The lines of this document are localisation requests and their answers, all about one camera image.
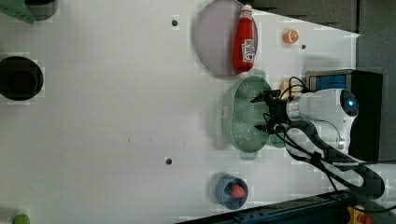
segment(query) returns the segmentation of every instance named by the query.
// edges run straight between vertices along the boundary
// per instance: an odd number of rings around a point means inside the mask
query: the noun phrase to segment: gray plate
[[[238,75],[233,69],[233,40],[238,30],[242,4],[234,0],[216,0],[201,13],[195,27],[195,45],[203,64],[215,75]],[[254,46],[257,27],[254,22]]]

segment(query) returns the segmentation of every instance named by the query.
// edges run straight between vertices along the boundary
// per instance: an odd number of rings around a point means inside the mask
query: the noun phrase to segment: black pot
[[[25,5],[36,21],[43,21],[55,14],[60,0],[25,0]]]
[[[35,97],[43,87],[40,67],[23,57],[9,57],[0,62],[0,94],[14,101]]]

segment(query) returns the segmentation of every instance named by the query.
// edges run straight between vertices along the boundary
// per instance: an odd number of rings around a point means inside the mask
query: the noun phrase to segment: small hole
[[[165,163],[166,163],[167,165],[170,165],[170,164],[172,164],[172,160],[171,160],[171,159],[167,159],[167,160],[165,161]]]

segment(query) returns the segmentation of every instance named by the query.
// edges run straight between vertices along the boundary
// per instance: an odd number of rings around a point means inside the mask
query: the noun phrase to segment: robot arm
[[[371,199],[385,208],[396,204],[396,165],[373,164],[350,157],[324,142],[318,133],[323,123],[306,120],[290,124],[285,136],[292,142],[286,144],[289,154],[299,161],[316,166],[366,199]]]
[[[286,150],[295,160],[316,166],[351,192],[385,208],[395,206],[396,165],[368,165],[347,155],[350,130],[359,113],[358,101],[350,91],[309,92],[288,100],[278,95],[279,91],[267,91],[252,100],[264,101],[270,108],[267,124],[256,128],[283,133]],[[277,132],[274,128],[285,123],[287,129]]]

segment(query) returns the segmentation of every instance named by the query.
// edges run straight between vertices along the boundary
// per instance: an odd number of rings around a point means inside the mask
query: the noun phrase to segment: green object
[[[30,218],[26,215],[18,215],[14,218],[12,224],[30,224]]]
[[[35,17],[26,7],[25,0],[0,0],[0,11],[4,14],[28,23],[34,23]]]
[[[257,130],[255,125],[265,124],[262,116],[268,113],[266,103],[250,101],[271,87],[261,75],[246,77],[235,83],[225,94],[223,102],[222,130],[225,138],[241,150],[241,158],[254,160],[257,151],[268,141],[269,135]]]
[[[285,138],[285,134],[279,133],[279,135],[283,138]],[[282,139],[276,136],[276,134],[271,134],[270,135],[270,142],[274,147],[282,148],[285,146],[285,143],[283,142]]]

